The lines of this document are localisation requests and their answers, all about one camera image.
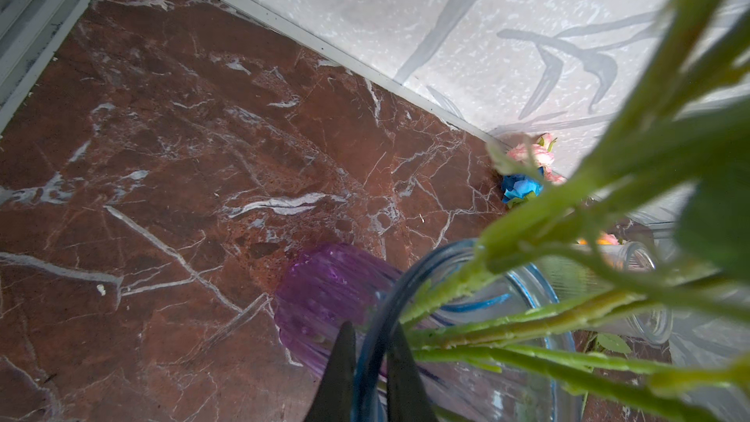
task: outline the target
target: orange flower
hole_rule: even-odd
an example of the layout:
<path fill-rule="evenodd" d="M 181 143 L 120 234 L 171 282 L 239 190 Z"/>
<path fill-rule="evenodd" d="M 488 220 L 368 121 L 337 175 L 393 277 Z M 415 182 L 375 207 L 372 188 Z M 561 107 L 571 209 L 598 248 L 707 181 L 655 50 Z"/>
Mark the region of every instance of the orange flower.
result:
<path fill-rule="evenodd" d="M 578 240 L 578 244 L 588 244 L 586 240 Z M 620 244 L 613 234 L 602 233 L 596 244 Z"/>

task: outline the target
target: black object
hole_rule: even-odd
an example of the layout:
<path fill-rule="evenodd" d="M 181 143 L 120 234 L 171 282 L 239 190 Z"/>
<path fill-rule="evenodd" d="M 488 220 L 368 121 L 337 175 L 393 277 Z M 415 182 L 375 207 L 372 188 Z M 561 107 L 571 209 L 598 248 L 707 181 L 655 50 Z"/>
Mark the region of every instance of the black object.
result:
<path fill-rule="evenodd" d="M 350 422 L 354 366 L 354 327 L 347 321 L 336 336 L 323 379 L 304 422 Z M 438 422 L 400 324 L 389 343 L 387 374 L 389 422 Z"/>
<path fill-rule="evenodd" d="M 387 388 L 389 422 L 437 422 L 400 324 L 388 349 Z"/>
<path fill-rule="evenodd" d="M 338 330 L 331 357 L 305 422 L 349 422 L 354 385 L 354 326 L 344 322 Z"/>

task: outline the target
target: blue glass rim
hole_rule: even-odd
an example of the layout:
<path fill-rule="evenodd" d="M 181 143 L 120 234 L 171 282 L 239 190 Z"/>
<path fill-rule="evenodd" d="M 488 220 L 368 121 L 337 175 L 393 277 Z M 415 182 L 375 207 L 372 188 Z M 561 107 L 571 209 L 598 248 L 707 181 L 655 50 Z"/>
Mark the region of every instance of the blue glass rim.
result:
<path fill-rule="evenodd" d="M 354 388 L 352 394 L 351 422 L 373 422 L 382 419 L 382 409 L 377 403 L 377 382 L 380 378 L 380 367 L 386 355 L 391 336 L 398 324 L 398 319 L 409 300 L 417 293 L 419 287 L 432 275 L 443 261 L 451 258 L 455 249 L 472 249 L 476 239 L 471 238 L 449 243 L 443 247 L 434 249 L 425 257 L 412 266 L 389 291 L 386 299 L 379 305 L 377 313 L 370 324 L 370 329 L 362 343 L 361 352 L 357 359 L 354 374 Z M 559 303 L 557 294 L 552 289 L 547 279 L 535 265 L 523 266 L 541 286 L 551 303 Z M 519 281 L 513 279 L 512 271 L 509 280 L 518 288 L 530 308 L 539 307 L 539 303 L 533 299 L 528 291 L 519 287 Z M 572 333 L 563 333 L 562 341 L 568 350 L 575 351 L 575 341 Z M 553 399 L 557 393 L 555 381 L 550 382 Z M 552 421 L 557 420 L 553 414 Z"/>

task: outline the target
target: purple glass vase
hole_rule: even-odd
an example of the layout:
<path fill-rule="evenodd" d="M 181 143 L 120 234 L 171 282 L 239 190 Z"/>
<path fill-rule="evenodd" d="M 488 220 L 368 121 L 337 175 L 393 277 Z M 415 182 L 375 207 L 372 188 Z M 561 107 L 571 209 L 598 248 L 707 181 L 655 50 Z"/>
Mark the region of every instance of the purple glass vase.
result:
<path fill-rule="evenodd" d="M 440 247 L 407 274 L 351 245 L 326 244 L 301 254 L 277 290 L 275 322 L 281 342 L 319 378 L 339 327 L 351 321 L 359 355 L 352 421 L 383 420 L 377 382 L 383 377 L 383 342 L 389 340 L 388 330 L 421 284 L 429 281 L 434 286 L 455 273 L 473 258 L 473 246 L 474 240 L 463 240 Z M 551 286 L 528 265 L 471 297 L 447 304 L 421 326 L 477 322 L 556 301 Z M 575 351 L 570 333 L 530 343 Z M 418 366 L 432 403 L 475 422 L 580 419 L 581 398 L 540 376 L 509 367 L 503 367 L 502 373 L 490 372 L 463 363 L 418 362 Z"/>
<path fill-rule="evenodd" d="M 346 244 L 303 252 L 276 290 L 274 321 L 281 343 L 320 378 L 345 321 L 361 342 L 377 305 L 401 272 Z"/>

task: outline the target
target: green plant stem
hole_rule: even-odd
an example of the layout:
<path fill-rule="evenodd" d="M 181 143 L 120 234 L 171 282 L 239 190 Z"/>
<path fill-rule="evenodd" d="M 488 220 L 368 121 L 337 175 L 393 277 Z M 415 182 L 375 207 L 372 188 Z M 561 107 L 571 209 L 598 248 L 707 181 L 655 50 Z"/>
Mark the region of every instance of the green plant stem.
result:
<path fill-rule="evenodd" d="M 650 109 L 672 87 L 682 64 L 689 58 L 723 0 L 670 0 L 668 11 L 674 17 L 638 85 L 625 101 L 619 117 L 607 128 L 600 145 L 609 145 L 633 131 L 644 128 Z M 587 166 L 586 160 L 581 168 Z"/>
<path fill-rule="evenodd" d="M 518 352 L 519 354 L 532 357 L 544 358 L 545 360 L 561 363 L 570 367 L 590 367 L 604 370 L 620 370 L 625 372 L 652 374 L 670 370 L 673 367 L 669 363 L 646 361 L 637 358 L 623 358 L 612 355 L 600 354 L 598 352 L 565 352 L 534 345 L 510 344 L 503 347 L 505 350 Z"/>
<path fill-rule="evenodd" d="M 409 344 L 412 349 L 447 349 L 457 345 L 483 342 L 509 344 L 539 336 L 563 333 L 571 329 L 581 329 L 592 320 L 605 316 L 617 306 L 639 299 L 641 296 L 637 294 L 618 290 L 607 291 L 557 315 L 532 321 L 512 322 L 468 332 L 461 325 L 439 330 L 413 331 L 409 336 Z"/>
<path fill-rule="evenodd" d="M 747 69 L 734 61 L 750 46 L 750 9 L 732 28 L 686 70 L 675 83 L 671 98 L 655 110 L 657 117 L 674 116 L 680 108 L 710 91 L 738 83 Z"/>
<path fill-rule="evenodd" d="M 734 283 L 723 273 L 699 279 L 692 277 L 690 273 L 692 271 L 681 276 L 679 271 L 675 270 L 668 282 L 682 284 L 680 288 L 693 296 Z M 601 303 L 606 304 L 606 308 L 597 309 Z M 613 290 L 593 297 L 573 298 L 560 304 L 547 305 L 535 310 L 536 313 L 521 313 L 485 322 L 438 329 L 413 330 L 407 334 L 407 337 L 412 349 L 450 348 L 456 345 L 487 342 L 492 342 L 494 345 L 507 345 L 547 336 L 550 333 L 562 333 L 582 327 L 589 329 L 600 327 L 605 323 L 657 306 L 662 305 L 656 300 L 644 300 L 637 294 Z"/>
<path fill-rule="evenodd" d="M 579 170 L 567 183 L 552 186 L 534 202 L 489 225 L 475 245 L 474 259 L 415 300 L 402 314 L 401 322 L 413 324 L 441 305 L 470 295 L 522 264 L 511 260 L 519 251 L 521 239 L 534 239 L 537 243 L 575 241 L 586 220 L 575 213 L 563 215 L 596 190 L 623 177 L 638 180 L 625 182 L 600 203 L 604 205 L 594 218 L 597 225 L 604 227 L 613 217 L 622 216 L 698 176 L 700 169 L 712 166 L 712 160 L 721 159 L 728 147 L 742 145 L 747 138 L 750 138 L 750 99 L 744 98 L 723 110 L 657 124 L 614 147 L 596 150 L 597 155 L 592 158 L 596 163 L 589 163 L 589 171 Z M 644 189 L 644 182 L 651 182 L 648 189 Z M 550 218 L 560 218 L 560 228 L 545 227 Z M 539 238 L 535 233 L 542 229 L 548 233 Z"/>
<path fill-rule="evenodd" d="M 655 372 L 648 380 L 654 394 L 671 397 L 701 386 L 727 387 L 732 384 L 744 388 L 750 384 L 750 354 L 735 359 L 726 368 L 691 369 L 670 368 Z"/>
<path fill-rule="evenodd" d="M 685 290 L 692 290 L 694 292 L 706 292 L 715 291 L 716 289 L 722 289 L 736 285 L 736 282 L 726 276 L 723 273 L 717 273 L 710 277 L 703 277 L 702 279 L 696 279 L 692 282 L 682 285 Z M 627 318 L 628 316 L 637 315 L 654 308 L 659 308 L 664 305 L 660 304 L 657 300 L 647 298 L 644 300 L 634 301 L 630 304 L 617 306 L 611 312 L 602 316 L 599 319 L 594 319 L 589 323 L 590 327 L 600 327 L 608 322 L 615 321 L 617 319 Z"/>
<path fill-rule="evenodd" d="M 722 303 L 696 294 L 695 291 L 683 288 L 665 287 L 658 280 L 651 277 L 642 278 L 636 274 L 628 274 L 614 270 L 598 253 L 587 254 L 566 246 L 539 247 L 535 250 L 540 256 L 562 256 L 576 261 L 578 264 L 591 269 L 596 275 L 612 283 L 615 287 L 629 290 L 633 293 L 646 295 L 659 303 L 680 309 L 698 309 L 701 312 L 738 322 L 750 323 L 750 309 L 745 306 Z"/>
<path fill-rule="evenodd" d="M 467 358 L 497 361 L 561 381 L 569 388 L 589 391 L 604 399 L 621 402 L 626 406 L 661 415 L 671 420 L 718 422 L 718 419 L 706 409 L 689 406 L 679 399 L 658 397 L 647 388 L 638 388 L 630 384 L 618 383 L 601 376 L 592 375 L 583 370 L 576 370 L 567 365 L 519 354 L 518 352 L 506 349 L 491 349 L 486 347 L 434 349 L 416 351 L 414 352 L 414 358 L 418 361 L 433 362 L 465 361 Z"/>

